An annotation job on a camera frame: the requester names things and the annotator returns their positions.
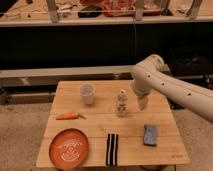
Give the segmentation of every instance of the orange carrot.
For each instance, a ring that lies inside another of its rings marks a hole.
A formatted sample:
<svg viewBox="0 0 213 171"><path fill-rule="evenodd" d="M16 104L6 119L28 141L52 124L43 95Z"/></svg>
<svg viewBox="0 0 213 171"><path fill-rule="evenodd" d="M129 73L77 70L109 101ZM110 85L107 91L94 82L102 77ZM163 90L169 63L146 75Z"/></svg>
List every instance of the orange carrot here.
<svg viewBox="0 0 213 171"><path fill-rule="evenodd" d="M61 114L56 116L56 120L67 120L67 119L77 119L79 117L82 117L84 119L86 119L83 115L78 114L77 112L70 112L67 114Z"/></svg>

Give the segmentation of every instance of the table top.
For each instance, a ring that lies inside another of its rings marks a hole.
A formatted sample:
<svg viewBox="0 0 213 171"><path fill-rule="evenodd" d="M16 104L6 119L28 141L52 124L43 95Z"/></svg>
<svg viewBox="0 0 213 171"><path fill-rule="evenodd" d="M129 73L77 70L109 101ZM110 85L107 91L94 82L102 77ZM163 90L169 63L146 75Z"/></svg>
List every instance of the table top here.
<svg viewBox="0 0 213 171"><path fill-rule="evenodd" d="M79 86L88 81L59 82L49 120L42 139L37 167L54 167L49 158L49 146L62 130L77 128L89 141L89 154L81 167L105 166L108 133L117 133L118 166L187 164L189 158L167 99L152 90L149 102L140 110L129 80L89 81L95 86L95 101L86 106L81 101ZM127 92L127 116L116 115L116 96ZM59 114L75 111L86 119L56 120ZM157 146L143 145L144 125L157 126Z"/></svg>

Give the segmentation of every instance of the concrete floor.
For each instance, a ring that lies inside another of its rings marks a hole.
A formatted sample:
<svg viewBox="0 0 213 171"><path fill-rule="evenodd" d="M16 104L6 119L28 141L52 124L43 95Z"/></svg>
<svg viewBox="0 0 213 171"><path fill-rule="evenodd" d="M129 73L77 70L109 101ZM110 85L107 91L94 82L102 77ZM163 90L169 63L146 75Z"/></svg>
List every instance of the concrete floor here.
<svg viewBox="0 0 213 171"><path fill-rule="evenodd" d="M35 166L51 103L0 105L0 171L54 171ZM187 110L174 111L191 163L178 171L213 170L213 126ZM141 171L139 167L77 168L76 171ZM173 171L169 166L164 171Z"/></svg>

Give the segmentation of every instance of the red plate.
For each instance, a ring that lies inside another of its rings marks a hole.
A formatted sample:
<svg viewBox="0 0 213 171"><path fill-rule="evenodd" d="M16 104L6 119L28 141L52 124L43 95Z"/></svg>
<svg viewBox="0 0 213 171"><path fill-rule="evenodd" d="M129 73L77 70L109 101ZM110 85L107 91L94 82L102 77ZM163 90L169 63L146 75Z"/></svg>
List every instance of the red plate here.
<svg viewBox="0 0 213 171"><path fill-rule="evenodd" d="M49 155L57 168L71 169L86 159L88 149L88 139L83 132L78 129L67 129L53 139Z"/></svg>

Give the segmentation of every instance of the cup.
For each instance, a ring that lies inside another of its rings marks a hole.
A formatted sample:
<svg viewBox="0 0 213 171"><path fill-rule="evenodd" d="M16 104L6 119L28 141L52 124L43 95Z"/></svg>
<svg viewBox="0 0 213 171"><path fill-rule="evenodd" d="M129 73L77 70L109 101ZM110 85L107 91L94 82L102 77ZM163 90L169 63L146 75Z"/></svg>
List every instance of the cup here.
<svg viewBox="0 0 213 171"><path fill-rule="evenodd" d="M95 87L91 83L84 83L80 86L80 95L86 105L91 105L94 100Z"/></svg>

